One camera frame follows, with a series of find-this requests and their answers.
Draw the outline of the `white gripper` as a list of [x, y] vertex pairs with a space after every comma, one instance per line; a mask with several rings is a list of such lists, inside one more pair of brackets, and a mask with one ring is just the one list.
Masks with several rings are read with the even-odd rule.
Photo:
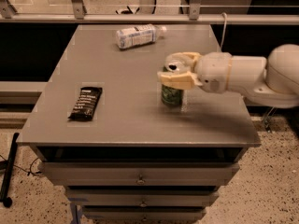
[[[224, 93], [231, 60], [232, 55], [227, 52], [211, 52], [204, 56], [198, 52], [172, 53], [165, 58], [164, 70], [167, 72], [159, 72], [157, 76], [164, 86], [172, 89], [201, 87], [206, 92]], [[197, 75], [192, 73], [194, 67]]]

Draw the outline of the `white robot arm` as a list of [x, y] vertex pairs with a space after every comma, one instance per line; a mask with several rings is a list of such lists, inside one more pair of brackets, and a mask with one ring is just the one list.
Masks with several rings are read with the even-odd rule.
[[299, 106], [299, 46], [281, 45], [268, 57], [228, 52], [178, 52], [168, 55], [157, 74], [166, 87], [201, 88], [209, 93], [237, 92], [255, 104], [276, 108]]

